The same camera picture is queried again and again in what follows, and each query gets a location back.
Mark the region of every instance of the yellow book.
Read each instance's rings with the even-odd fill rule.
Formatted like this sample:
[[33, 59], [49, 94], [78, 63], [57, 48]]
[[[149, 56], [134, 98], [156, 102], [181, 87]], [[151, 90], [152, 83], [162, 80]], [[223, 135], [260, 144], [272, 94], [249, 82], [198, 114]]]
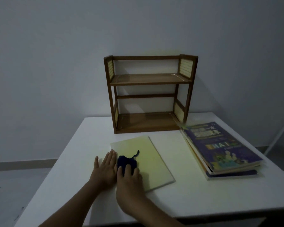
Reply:
[[143, 177], [145, 191], [162, 187], [175, 181], [148, 136], [111, 143], [110, 147], [118, 153], [118, 156], [124, 155], [127, 158], [131, 158], [138, 150], [140, 151], [136, 161], [140, 174]]

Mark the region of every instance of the dark blue cloth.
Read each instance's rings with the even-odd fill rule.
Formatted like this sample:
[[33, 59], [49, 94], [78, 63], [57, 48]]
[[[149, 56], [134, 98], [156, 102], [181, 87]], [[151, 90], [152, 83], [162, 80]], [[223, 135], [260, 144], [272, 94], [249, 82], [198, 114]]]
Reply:
[[137, 168], [137, 161], [135, 160], [135, 157], [138, 156], [140, 151], [137, 152], [134, 156], [131, 158], [127, 158], [124, 155], [121, 155], [118, 157], [117, 160], [117, 167], [119, 168], [120, 166], [122, 167], [122, 174], [124, 176], [125, 174], [125, 167], [127, 164], [130, 164], [131, 166], [131, 175], [133, 175], [133, 171]]

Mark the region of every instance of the tabletop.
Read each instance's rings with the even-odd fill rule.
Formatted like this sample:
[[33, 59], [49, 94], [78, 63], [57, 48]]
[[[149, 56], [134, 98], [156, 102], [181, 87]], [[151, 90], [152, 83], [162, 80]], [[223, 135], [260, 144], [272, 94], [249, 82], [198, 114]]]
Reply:
[[[105, 156], [110, 143], [148, 135], [176, 182], [147, 193], [172, 217], [197, 218], [284, 209], [284, 172], [213, 113], [190, 113], [188, 124], [216, 122], [264, 159], [256, 178], [207, 181], [180, 131], [114, 134], [111, 117], [85, 118], [15, 227], [40, 225], [88, 181], [95, 156]], [[84, 226], [135, 222], [122, 212], [115, 188], [101, 193]]]

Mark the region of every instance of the stack of books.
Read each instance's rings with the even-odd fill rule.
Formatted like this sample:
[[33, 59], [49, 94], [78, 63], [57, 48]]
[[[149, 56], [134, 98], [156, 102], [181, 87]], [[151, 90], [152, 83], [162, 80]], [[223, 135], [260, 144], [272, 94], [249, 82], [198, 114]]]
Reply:
[[258, 175], [263, 159], [217, 123], [180, 128], [207, 180]]

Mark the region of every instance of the finger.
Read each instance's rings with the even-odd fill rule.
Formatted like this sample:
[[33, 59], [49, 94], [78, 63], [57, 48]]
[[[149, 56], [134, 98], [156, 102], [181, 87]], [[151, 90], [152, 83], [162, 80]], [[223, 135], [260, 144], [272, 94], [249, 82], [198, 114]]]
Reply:
[[135, 176], [135, 177], [138, 178], [139, 173], [140, 173], [140, 170], [139, 170], [139, 168], [137, 167], [137, 168], [133, 171], [133, 176]]
[[106, 160], [108, 158], [109, 152], [107, 152], [107, 154], [105, 155], [105, 158], [103, 159], [101, 165], [104, 165], [106, 163]]
[[114, 166], [114, 172], [115, 172], [115, 174], [117, 174], [117, 171], [118, 171], [118, 167], [117, 167], [117, 164], [115, 164], [115, 166]]
[[117, 172], [117, 181], [119, 181], [121, 178], [123, 178], [123, 175], [122, 175], [122, 167], [120, 166]]
[[113, 151], [113, 156], [111, 157], [110, 163], [109, 165], [111, 167], [114, 167], [116, 164], [116, 159], [117, 159], [117, 153], [115, 151]]
[[94, 169], [95, 169], [95, 168], [99, 168], [99, 162], [98, 162], [98, 160], [99, 160], [99, 157], [96, 156], [96, 157], [95, 157], [95, 162], [94, 162]]
[[110, 153], [109, 153], [109, 155], [107, 157], [105, 165], [109, 165], [110, 164], [111, 158], [113, 157], [113, 152], [114, 152], [114, 150], [110, 150]]
[[125, 167], [124, 177], [129, 177], [129, 176], [131, 176], [131, 166], [130, 164], [127, 164]]

